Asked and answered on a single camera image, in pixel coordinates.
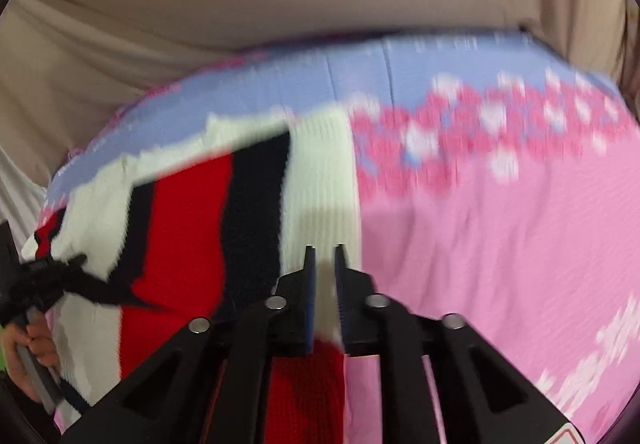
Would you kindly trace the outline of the person's left hand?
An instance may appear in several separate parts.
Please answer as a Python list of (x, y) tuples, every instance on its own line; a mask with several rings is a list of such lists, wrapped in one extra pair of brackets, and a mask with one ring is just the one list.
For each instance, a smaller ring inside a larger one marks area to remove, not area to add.
[(53, 341), (51, 329), (42, 313), (36, 311), (32, 323), (25, 328), (11, 323), (1, 333), (1, 350), (6, 361), (6, 372), (15, 386), (26, 394), (32, 401), (41, 402), (40, 395), (29, 379), (26, 369), (20, 359), (18, 350), (26, 348), (34, 354), (38, 362), (44, 367), (61, 369), (58, 350)]

